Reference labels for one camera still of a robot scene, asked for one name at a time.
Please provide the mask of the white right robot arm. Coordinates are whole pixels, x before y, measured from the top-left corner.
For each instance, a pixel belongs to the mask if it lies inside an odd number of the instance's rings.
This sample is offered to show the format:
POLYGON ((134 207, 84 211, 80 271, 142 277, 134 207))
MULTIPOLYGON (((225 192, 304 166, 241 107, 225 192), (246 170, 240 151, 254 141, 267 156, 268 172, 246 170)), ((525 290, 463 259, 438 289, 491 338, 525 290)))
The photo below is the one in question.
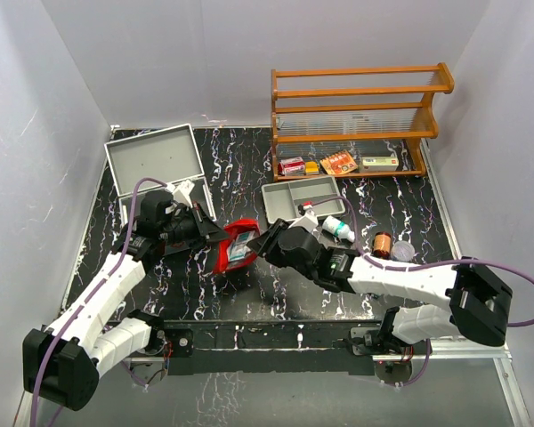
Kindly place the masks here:
POLYGON ((278 268, 292 268, 333 293, 392 295, 419 301, 390 308, 380 327, 363 336, 373 352, 397 353, 418 342, 463 336, 501 347, 513 291, 475 259, 426 267, 378 260, 352 249, 324 246, 310 231, 279 220, 247 247, 278 268))

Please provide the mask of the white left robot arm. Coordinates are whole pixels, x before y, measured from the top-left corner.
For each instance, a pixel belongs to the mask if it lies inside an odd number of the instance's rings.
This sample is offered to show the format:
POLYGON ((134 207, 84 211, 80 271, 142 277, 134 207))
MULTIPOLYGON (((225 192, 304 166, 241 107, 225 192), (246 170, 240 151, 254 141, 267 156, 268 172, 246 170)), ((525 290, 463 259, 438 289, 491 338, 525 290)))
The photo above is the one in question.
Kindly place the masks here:
POLYGON ((129 355, 161 352, 166 344, 161 318, 134 310, 107 328, 109 319, 169 246, 200 249, 228 236, 179 189, 155 189, 134 198, 129 222, 92 283, 51 325, 24 338, 25 391, 77 411, 100 379, 129 355))

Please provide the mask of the red first aid kit pouch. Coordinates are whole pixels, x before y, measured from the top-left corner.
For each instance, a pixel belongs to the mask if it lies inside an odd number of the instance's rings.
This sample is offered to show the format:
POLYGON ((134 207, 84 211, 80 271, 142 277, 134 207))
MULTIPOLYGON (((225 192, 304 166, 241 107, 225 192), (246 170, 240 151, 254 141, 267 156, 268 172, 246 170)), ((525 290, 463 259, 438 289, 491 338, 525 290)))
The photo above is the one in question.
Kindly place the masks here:
POLYGON ((229 235, 218 246, 218 258, 214 274, 226 273, 251 264, 257 255, 247 244, 259 236, 259 223, 254 219, 240 219, 223 228, 229 235))

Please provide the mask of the white blue bandage packet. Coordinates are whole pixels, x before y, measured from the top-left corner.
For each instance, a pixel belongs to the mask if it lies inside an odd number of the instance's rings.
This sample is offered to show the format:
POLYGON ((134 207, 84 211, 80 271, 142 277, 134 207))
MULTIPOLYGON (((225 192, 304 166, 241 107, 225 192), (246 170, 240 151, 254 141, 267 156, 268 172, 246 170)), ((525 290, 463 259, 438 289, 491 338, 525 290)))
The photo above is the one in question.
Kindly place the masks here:
POLYGON ((255 238, 254 230, 238 234, 228 247, 228 262, 244 260, 250 252, 250 249, 247 248, 247 242, 253 238, 255 238))

